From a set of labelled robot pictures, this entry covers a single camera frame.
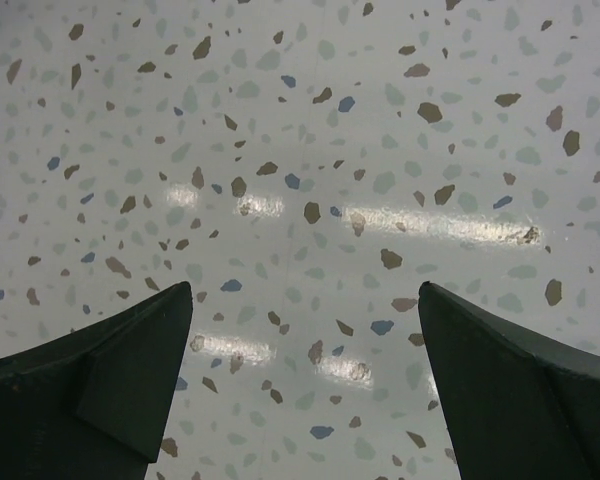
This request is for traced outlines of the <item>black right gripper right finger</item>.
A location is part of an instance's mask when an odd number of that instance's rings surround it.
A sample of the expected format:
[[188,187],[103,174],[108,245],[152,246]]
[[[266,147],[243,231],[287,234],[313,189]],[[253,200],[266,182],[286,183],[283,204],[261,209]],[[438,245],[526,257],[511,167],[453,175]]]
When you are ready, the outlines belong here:
[[464,479],[600,479],[600,356],[431,282],[427,355]]

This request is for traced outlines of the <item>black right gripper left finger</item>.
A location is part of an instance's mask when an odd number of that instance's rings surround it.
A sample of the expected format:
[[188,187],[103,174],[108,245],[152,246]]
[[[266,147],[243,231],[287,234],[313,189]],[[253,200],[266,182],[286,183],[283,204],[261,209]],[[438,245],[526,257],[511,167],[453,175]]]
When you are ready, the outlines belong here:
[[188,282],[0,358],[0,479],[142,479],[192,319]]

